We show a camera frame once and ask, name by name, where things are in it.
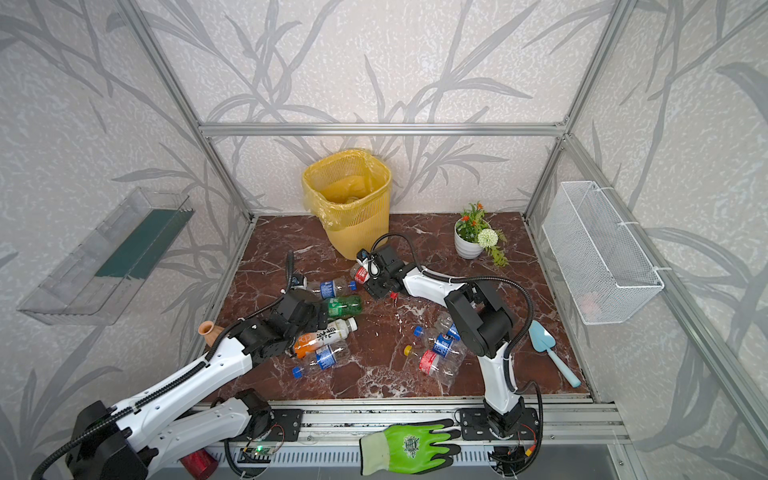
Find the clear bottle red label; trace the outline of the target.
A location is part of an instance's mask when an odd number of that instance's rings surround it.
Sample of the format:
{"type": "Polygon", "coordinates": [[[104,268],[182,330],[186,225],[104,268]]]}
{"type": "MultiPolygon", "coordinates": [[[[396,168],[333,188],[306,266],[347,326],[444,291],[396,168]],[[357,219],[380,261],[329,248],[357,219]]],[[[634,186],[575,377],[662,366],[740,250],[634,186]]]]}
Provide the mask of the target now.
{"type": "Polygon", "coordinates": [[[350,275],[352,279],[359,284],[365,284],[370,279],[369,271],[370,263],[355,264],[350,269],[350,275]]]}

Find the green soda bottle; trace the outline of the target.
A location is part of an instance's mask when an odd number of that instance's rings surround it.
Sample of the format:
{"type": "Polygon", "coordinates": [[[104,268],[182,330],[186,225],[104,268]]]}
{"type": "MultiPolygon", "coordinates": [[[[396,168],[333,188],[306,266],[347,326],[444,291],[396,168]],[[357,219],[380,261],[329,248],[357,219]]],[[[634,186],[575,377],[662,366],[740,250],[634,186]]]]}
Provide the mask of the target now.
{"type": "Polygon", "coordinates": [[[330,298],[324,301],[329,319],[346,319],[359,315],[364,302],[359,295],[330,298]]]}

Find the orange white tea bottle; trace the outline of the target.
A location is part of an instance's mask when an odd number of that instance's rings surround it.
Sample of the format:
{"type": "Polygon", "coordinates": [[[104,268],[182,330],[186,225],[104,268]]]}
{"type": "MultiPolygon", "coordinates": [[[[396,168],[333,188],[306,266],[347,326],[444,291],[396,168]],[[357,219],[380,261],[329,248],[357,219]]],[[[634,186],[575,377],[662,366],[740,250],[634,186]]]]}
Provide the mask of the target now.
{"type": "Polygon", "coordinates": [[[354,317],[334,320],[323,330],[301,335],[294,343],[292,353],[297,358],[302,359],[307,354],[315,352],[321,347],[346,340],[357,329],[358,325],[354,317]]]}

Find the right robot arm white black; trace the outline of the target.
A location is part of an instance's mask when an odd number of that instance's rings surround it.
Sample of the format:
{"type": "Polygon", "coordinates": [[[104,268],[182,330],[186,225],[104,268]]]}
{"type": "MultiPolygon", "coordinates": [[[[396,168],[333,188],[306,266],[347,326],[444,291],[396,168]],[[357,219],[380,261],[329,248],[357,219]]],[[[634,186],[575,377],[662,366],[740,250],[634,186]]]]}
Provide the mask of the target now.
{"type": "Polygon", "coordinates": [[[356,255],[368,275],[364,288],[381,299],[390,293],[432,301],[447,309],[461,341],[479,359],[485,385],[488,423],[499,436],[522,417],[525,402],[514,384],[511,356],[534,320],[535,304],[517,282],[498,276],[455,277],[437,273],[413,261],[403,261],[390,245],[356,255]],[[520,292],[527,307],[523,327],[515,332],[512,308],[498,291],[506,284],[520,292]]]}

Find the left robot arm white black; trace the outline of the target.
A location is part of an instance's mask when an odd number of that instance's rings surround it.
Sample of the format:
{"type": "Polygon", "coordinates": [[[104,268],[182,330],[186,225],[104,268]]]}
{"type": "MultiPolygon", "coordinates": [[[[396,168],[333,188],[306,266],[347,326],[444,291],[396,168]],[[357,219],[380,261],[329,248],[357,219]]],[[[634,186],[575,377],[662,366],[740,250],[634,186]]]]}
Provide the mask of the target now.
{"type": "Polygon", "coordinates": [[[237,320],[206,354],[158,384],[111,407],[97,401],[81,411],[63,449],[67,468],[76,479],[147,479],[217,441],[269,432],[272,410],[251,389],[205,411],[190,410],[327,320],[315,294],[287,291],[268,314],[237,320]]]}

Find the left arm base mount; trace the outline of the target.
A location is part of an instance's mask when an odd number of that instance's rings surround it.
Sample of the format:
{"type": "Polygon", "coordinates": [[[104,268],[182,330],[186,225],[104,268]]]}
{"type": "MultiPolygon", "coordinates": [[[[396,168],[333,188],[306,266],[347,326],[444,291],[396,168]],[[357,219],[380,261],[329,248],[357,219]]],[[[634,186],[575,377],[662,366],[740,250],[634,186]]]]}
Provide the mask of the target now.
{"type": "Polygon", "coordinates": [[[235,441],[296,442],[298,440],[304,413],[302,409],[274,409],[253,389],[238,392],[234,397],[246,405],[247,413],[250,415],[249,423],[239,436],[234,437],[235,441]]]}

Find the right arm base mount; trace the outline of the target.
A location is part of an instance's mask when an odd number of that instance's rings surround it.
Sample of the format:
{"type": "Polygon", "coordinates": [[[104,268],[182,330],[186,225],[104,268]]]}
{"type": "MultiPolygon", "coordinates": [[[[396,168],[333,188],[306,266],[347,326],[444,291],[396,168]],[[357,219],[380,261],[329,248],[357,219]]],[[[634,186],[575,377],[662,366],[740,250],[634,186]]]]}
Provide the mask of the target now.
{"type": "Polygon", "coordinates": [[[467,441],[534,441],[541,422],[535,408],[515,406],[505,414],[491,408],[458,410],[462,438],[467,441]]]}

